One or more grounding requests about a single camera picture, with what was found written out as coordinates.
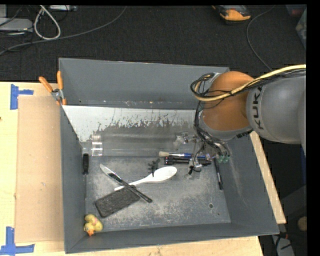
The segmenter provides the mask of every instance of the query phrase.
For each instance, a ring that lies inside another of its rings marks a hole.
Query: white spoon
[[[153,182],[162,182],[167,179],[170,179],[173,175],[177,173],[177,168],[174,166],[166,166],[159,169],[156,169],[153,173],[150,173],[147,177],[131,182],[129,185],[138,185],[141,183],[153,183]],[[122,189],[124,186],[118,186],[114,189],[114,191]]]

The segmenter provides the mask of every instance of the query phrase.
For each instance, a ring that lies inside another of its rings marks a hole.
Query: blue tape
[[[35,244],[16,246],[15,229],[13,227],[7,226],[5,231],[5,245],[1,245],[0,255],[15,256],[16,254],[27,254],[34,252]]]
[[[10,109],[16,110],[18,109],[18,96],[19,95],[33,95],[33,90],[19,90],[18,86],[15,86],[14,84],[11,84],[11,94],[10,94]]]

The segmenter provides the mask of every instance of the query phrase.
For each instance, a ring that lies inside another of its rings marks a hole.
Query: rubber duck
[[[99,232],[104,228],[101,221],[94,214],[87,214],[84,220],[86,223],[84,224],[83,230],[87,232],[90,237],[95,231]]]

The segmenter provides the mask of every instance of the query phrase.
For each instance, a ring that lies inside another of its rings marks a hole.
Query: wire
[[[110,22],[108,22],[104,25],[98,26],[96,28],[93,28],[93,29],[90,29],[90,30],[87,30],[87,31],[84,31],[81,33],[66,35],[66,36],[62,36],[62,37],[54,38],[54,39],[50,39],[50,40],[37,40],[37,41],[32,41],[32,42],[25,42],[25,43],[21,43],[21,44],[16,44],[14,46],[7,48],[6,50],[1,51],[0,56],[6,52],[12,51],[15,48],[25,47],[25,46],[30,46],[30,45],[34,45],[34,44],[40,44],[40,43],[47,43],[47,42],[51,42],[51,41],[55,41],[55,40],[70,39],[70,38],[82,36],[82,35],[97,31],[99,29],[102,29],[102,28],[114,23],[116,20],[118,20],[122,16],[122,14],[125,12],[126,9],[127,9],[127,6],[125,6],[124,9],[121,11],[121,13],[117,17],[115,17],[113,20],[111,20]]]
[[[191,91],[193,92],[194,96],[199,101],[210,102],[210,101],[222,100],[222,99],[228,98],[230,96],[234,96],[235,94],[243,93],[244,91],[252,89],[252,87],[260,85],[260,83],[262,81],[267,80],[269,78],[273,78],[273,79],[278,78],[279,75],[282,77],[288,77],[288,75],[290,75],[289,77],[291,77],[293,75],[303,76],[306,73],[306,68],[307,68],[307,65],[305,65],[305,64],[283,67],[283,68],[274,70],[272,72],[269,72],[267,74],[261,75],[258,78],[254,79],[250,82],[247,82],[244,85],[242,85],[234,90],[231,90],[227,93],[220,94],[217,96],[208,96],[208,95],[204,95],[203,93],[198,93],[200,85],[201,85],[201,80],[200,80],[201,78],[199,78],[198,80],[193,82],[191,84],[190,88],[191,88]]]
[[[251,25],[251,23],[256,20],[258,17],[262,16],[262,15],[265,15],[266,13],[270,12],[276,5],[272,6],[269,10],[259,14],[258,16],[254,17],[248,24],[247,28],[246,28],[246,39],[249,43],[249,46],[251,47],[253,53],[258,57],[258,59],[270,70],[272,71],[272,69],[264,62],[264,60],[257,54],[257,52],[255,51],[255,49],[253,48],[253,46],[251,45],[251,42],[249,40],[249,27]]]
[[[51,15],[51,13],[43,6],[41,5],[41,10],[38,12],[37,16],[35,17],[35,20],[34,20],[34,23],[33,23],[33,28],[34,28],[34,31],[35,33],[41,38],[41,39],[44,39],[44,40],[52,40],[52,39],[57,39],[60,37],[61,35],[61,29],[60,29],[60,26],[58,24],[58,22],[56,21],[56,19]],[[53,23],[56,25],[56,28],[58,29],[58,32],[57,32],[57,35],[54,36],[54,37],[45,37],[43,36],[42,34],[39,33],[38,29],[37,29],[37,24],[39,22],[39,19],[41,16],[43,16],[44,14],[47,14],[51,20],[53,21]]]

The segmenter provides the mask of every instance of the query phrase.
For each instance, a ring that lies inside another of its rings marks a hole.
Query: white cable
[[[58,22],[56,21],[56,19],[51,15],[51,13],[43,6],[41,5],[41,10],[39,11],[39,13],[37,14],[36,18],[35,18],[35,21],[33,23],[33,26],[34,26],[34,31],[35,33],[41,38],[41,39],[45,39],[45,40],[52,40],[52,39],[57,39],[58,37],[60,37],[61,35],[61,29],[60,29],[60,26],[58,24]],[[56,25],[57,29],[58,29],[58,33],[55,37],[45,37],[43,36],[42,34],[40,34],[38,32],[38,29],[37,29],[37,24],[38,24],[38,21],[39,21],[39,18],[40,16],[44,15],[44,14],[47,14],[51,19],[52,21],[54,22],[54,24]]]

